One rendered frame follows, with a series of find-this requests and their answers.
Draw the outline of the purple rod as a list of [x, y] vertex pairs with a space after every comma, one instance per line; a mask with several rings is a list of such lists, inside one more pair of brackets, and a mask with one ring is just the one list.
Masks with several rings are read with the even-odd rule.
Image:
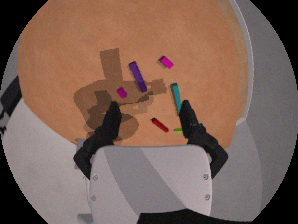
[[135, 77], [135, 79], [136, 79], [136, 81], [137, 81], [137, 84], [138, 84], [138, 86], [139, 86], [141, 92], [142, 92], [142, 93], [143, 93], [143, 92], [147, 92], [147, 87], [146, 87], [145, 82], [144, 82], [144, 80], [143, 80], [143, 78], [142, 78], [142, 75], [141, 75], [141, 73], [140, 73], [140, 70], [139, 70], [139, 68], [138, 68], [138, 66], [137, 66], [136, 61], [131, 62], [131, 63], [129, 64], [129, 66], [130, 66], [130, 68], [131, 68], [131, 71], [132, 71], [132, 73], [133, 73], [133, 75], [134, 75], [134, 77]]

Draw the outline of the dark red rod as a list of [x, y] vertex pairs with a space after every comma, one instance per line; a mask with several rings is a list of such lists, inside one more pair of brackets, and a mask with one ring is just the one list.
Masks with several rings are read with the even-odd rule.
[[156, 118], [152, 119], [152, 123], [154, 123], [160, 129], [162, 129], [164, 132], [169, 132], [169, 129], [165, 125], [163, 125], [160, 121], [158, 121]]

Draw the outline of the small magenta block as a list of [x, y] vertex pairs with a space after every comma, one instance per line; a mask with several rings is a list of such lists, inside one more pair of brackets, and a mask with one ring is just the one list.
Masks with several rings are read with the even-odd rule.
[[123, 89], [123, 87], [118, 88], [117, 90], [118, 94], [123, 98], [127, 97], [126, 91]]
[[173, 63], [165, 56], [163, 56], [160, 61], [165, 65], [167, 66], [169, 69], [174, 66]]

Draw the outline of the turquoise rod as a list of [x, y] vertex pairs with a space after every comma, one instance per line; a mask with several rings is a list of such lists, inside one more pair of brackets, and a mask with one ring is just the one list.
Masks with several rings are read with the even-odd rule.
[[180, 93], [179, 93], [179, 88], [177, 83], [172, 83], [174, 94], [175, 94], [175, 99], [177, 103], [177, 108], [178, 108], [178, 113], [180, 112], [181, 108], [181, 98], [180, 98]]

